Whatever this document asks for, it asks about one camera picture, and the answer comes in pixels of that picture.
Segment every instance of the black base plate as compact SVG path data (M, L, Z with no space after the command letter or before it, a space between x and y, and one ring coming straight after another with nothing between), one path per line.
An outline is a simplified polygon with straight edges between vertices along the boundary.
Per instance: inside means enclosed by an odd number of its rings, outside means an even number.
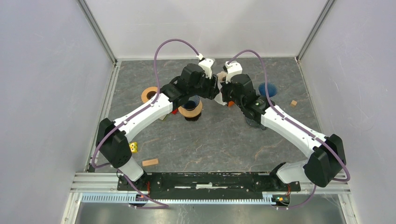
M278 184L276 177L262 172L210 173L145 173L135 185L153 199L262 199L262 192L287 192L287 184ZM197 189L197 184L211 184L217 189ZM300 183L290 184L291 191L300 191ZM117 190L134 191L123 176Z

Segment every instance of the enclosure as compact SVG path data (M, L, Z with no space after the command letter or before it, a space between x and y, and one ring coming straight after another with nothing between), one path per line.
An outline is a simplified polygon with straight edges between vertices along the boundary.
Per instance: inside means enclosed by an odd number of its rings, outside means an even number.
M3 223L393 223L395 206L381 203L390 202L395 185L394 6L390 0L4 1ZM117 169L92 166L92 157L107 162L103 154L93 156L99 123L143 104L145 89L157 87L156 50L173 38L214 59L215 75L242 50L256 51L276 86L275 105L311 132L342 138L350 181L317 187L312 198L314 184L298 181L299 190L287 190L288 206L309 201L289 210L273 209L274 198L286 193L281 190L263 191L258 201L128 207L131 195L141 202L135 191L120 189ZM183 43L164 45L156 62L160 86L205 58L199 59ZM259 92L265 82L260 60L248 52L236 61ZM260 176L306 159L279 130L246 119L238 102L200 97L200 103L196 121L174 111L133 137L139 166L159 161L144 166L146 173ZM143 193L149 192L147 186Z

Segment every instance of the robotic arm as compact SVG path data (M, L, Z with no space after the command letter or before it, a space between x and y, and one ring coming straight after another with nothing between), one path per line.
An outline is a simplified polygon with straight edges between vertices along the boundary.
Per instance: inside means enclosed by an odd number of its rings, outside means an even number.
M276 178L278 181L276 184L284 185L295 181L311 181L320 187L325 187L342 169L335 157L322 144L288 122L286 118L310 130L316 138L329 145L346 164L340 137L335 134L326 137L322 133L311 130L282 111L274 102L272 104L275 106L271 107L266 97L256 94L252 80L248 75L242 74L242 67L239 63L231 62L228 64L226 62L223 67L226 76L221 80L215 74L212 74L212 64L213 60L209 58L202 58L199 64L188 64L183 68L180 76L175 77L169 84L161 88L160 96L156 102L151 99L124 117L114 120L114 122L109 119L101 121L97 136L98 143L110 130L124 122L124 126L115 131L100 149L100 152L114 168L120 169L131 181L137 181L144 174L144 171L133 159L128 143L142 129L159 117L186 104L189 97L194 95L215 99L222 105L233 101L247 118L276 131L304 153L307 157L306 160L281 163L272 170L270 175ZM150 105L150 108L143 113L138 114L128 122L124 121L125 118L147 105ZM279 116L278 112L282 113L284 117Z

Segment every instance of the wooden ring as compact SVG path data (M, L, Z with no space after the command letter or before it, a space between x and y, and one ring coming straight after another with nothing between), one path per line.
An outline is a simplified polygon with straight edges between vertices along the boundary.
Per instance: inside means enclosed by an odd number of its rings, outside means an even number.
M195 107L194 110L188 111L180 106L179 112L186 118L194 118L198 116L202 112L202 100L199 101L198 106Z
M143 103L146 103L149 99L154 97L157 93L157 87L148 87L141 93L141 100Z

